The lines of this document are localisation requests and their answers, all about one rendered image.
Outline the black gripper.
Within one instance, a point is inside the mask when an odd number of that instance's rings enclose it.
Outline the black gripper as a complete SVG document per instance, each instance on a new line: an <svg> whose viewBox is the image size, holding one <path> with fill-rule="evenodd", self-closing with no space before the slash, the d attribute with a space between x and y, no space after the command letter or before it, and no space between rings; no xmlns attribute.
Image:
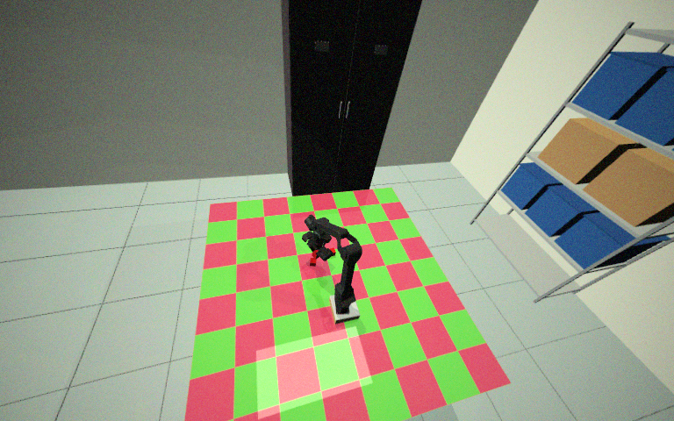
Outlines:
<svg viewBox="0 0 674 421"><path fill-rule="evenodd" d="M323 238L322 241L315 241L312 238L312 232L307 232L302 236L302 240L304 242L308 242L307 245L313 252L315 250L318 250L318 252L316 252L316 255L317 257L320 257L323 261L326 261L333 256L333 252L329 248L323 246L323 241L325 240L325 238Z"/></svg>

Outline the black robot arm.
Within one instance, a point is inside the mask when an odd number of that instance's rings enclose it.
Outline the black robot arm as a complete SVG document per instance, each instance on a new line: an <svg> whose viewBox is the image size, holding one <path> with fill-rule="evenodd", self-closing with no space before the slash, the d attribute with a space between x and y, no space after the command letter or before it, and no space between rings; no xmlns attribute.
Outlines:
<svg viewBox="0 0 674 421"><path fill-rule="evenodd" d="M351 286L355 264L362 256L362 247L357 238L352 236L346 228L329 223L327 218L316 219L312 214L305 219L305 224L312 232L315 241L322 241L323 246L329 243L331 236L337 240L337 249L343 259L341 281L335 284L334 301L337 315L348 315L349 305L355 302L354 288ZM331 235L331 236L330 236ZM342 239L348 239L353 244L341 246Z"/></svg>

